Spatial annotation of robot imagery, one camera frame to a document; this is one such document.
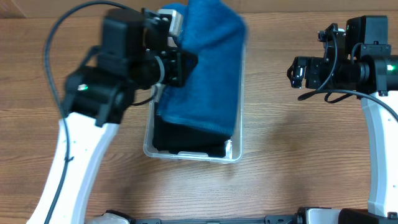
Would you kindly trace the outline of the black cloth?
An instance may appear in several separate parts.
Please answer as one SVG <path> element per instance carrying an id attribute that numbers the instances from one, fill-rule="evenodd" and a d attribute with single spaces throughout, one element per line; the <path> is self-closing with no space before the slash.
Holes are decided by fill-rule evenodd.
<path id="1" fill-rule="evenodd" d="M 230 138 L 231 136 L 225 134 L 211 133 L 181 124 L 168 123 L 159 115 L 154 116 L 152 143 L 156 149 L 204 149 L 224 145 Z"/>

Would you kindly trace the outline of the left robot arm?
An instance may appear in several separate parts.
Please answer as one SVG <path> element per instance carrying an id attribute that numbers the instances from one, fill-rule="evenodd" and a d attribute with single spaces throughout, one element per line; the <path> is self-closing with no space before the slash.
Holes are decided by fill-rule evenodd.
<path id="1" fill-rule="evenodd" d="M 181 87 L 197 56 L 175 45 L 183 23 L 173 9 L 135 11 L 110 3 L 101 43 L 93 46 L 65 82 L 58 143 L 49 176 L 30 223 L 84 223 L 101 161 L 135 92 Z"/>

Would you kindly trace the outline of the blue denim cloth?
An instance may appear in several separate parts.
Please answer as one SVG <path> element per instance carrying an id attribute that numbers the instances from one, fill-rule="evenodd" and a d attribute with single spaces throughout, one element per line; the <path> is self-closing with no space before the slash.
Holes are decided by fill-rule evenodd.
<path id="1" fill-rule="evenodd" d="M 164 6 L 183 16 L 179 46 L 198 57 L 185 86 L 167 87 L 158 115 L 166 122 L 232 136 L 246 41 L 243 19 L 219 0 Z"/>

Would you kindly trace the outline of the clear plastic storage bin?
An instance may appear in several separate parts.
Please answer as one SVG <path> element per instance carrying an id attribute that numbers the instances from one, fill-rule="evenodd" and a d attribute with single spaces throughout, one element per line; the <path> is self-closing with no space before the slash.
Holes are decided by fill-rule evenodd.
<path id="1" fill-rule="evenodd" d="M 165 85 L 157 84 L 152 87 L 151 93 L 156 97 L 149 103 L 149 112 L 146 122 L 146 133 L 144 138 L 144 153 L 153 158 L 159 159 L 185 159 L 193 161 L 207 161 L 220 164 L 237 163 L 243 156 L 243 121 L 244 121 L 244 94 L 245 94 L 245 68 L 246 68 L 246 49 L 242 51 L 241 78 L 239 81 L 239 100 L 237 107 L 236 125 L 232 137 L 224 142 L 225 156 L 214 156 L 208 154 L 208 149 L 181 147 L 177 149 L 158 150 L 153 145 L 155 127 L 155 109 L 159 102 Z"/>

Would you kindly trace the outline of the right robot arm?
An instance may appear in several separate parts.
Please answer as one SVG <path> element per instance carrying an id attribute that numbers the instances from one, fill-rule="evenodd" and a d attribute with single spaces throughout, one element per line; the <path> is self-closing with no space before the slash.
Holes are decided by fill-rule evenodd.
<path id="1" fill-rule="evenodd" d="M 369 134 L 371 188 L 366 209 L 301 207 L 292 223 L 397 223 L 397 56 L 388 43 L 387 16 L 347 20 L 318 31 L 323 57 L 295 57 L 287 70 L 292 88 L 323 94 L 329 103 L 361 102 Z"/>

